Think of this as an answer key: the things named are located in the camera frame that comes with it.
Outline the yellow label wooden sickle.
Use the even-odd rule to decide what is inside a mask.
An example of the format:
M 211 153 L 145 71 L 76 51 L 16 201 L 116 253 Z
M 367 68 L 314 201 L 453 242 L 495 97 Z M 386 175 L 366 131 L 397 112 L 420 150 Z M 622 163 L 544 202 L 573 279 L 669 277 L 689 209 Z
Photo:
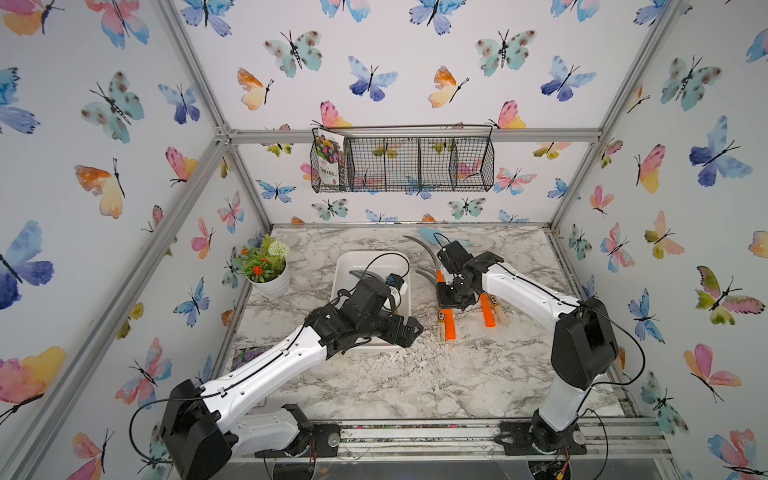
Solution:
M 509 324 L 509 319 L 508 319 L 508 317 L 507 317 L 507 315 L 506 315 L 506 313 L 505 313 L 501 303 L 497 299 L 497 297 L 493 296 L 493 295 L 490 295 L 489 296 L 489 302 L 490 302 L 492 310 L 494 312 L 494 316 L 495 316 L 496 322 L 501 324 L 501 325 L 507 326 Z
M 437 335 L 440 342 L 446 341 L 445 315 L 439 310 L 437 317 Z

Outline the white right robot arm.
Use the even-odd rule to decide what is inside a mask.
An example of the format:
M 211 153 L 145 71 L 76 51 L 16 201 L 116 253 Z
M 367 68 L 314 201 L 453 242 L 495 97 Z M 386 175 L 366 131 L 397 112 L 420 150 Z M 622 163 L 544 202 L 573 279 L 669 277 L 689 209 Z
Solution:
M 618 356 L 604 304 L 555 292 L 514 270 L 501 256 L 492 252 L 474 256 L 457 241 L 443 246 L 436 258 L 452 276 L 437 287 L 440 306 L 464 310 L 483 294 L 495 296 L 553 335 L 550 363 L 555 377 L 531 418 L 530 436 L 542 452 L 562 448 L 592 387 L 606 379 Z

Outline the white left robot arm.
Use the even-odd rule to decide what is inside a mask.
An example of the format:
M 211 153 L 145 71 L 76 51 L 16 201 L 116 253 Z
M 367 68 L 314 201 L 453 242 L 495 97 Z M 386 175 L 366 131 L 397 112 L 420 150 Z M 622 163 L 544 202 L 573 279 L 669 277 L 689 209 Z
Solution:
M 298 405 L 255 416 L 250 411 L 294 377 L 367 340 L 410 347 L 423 326 L 396 313 L 393 304 L 388 285 L 361 279 L 246 365 L 200 386 L 190 380 L 178 384 L 159 433 L 179 477 L 210 479 L 240 453 L 296 457 L 310 451 L 314 426 Z

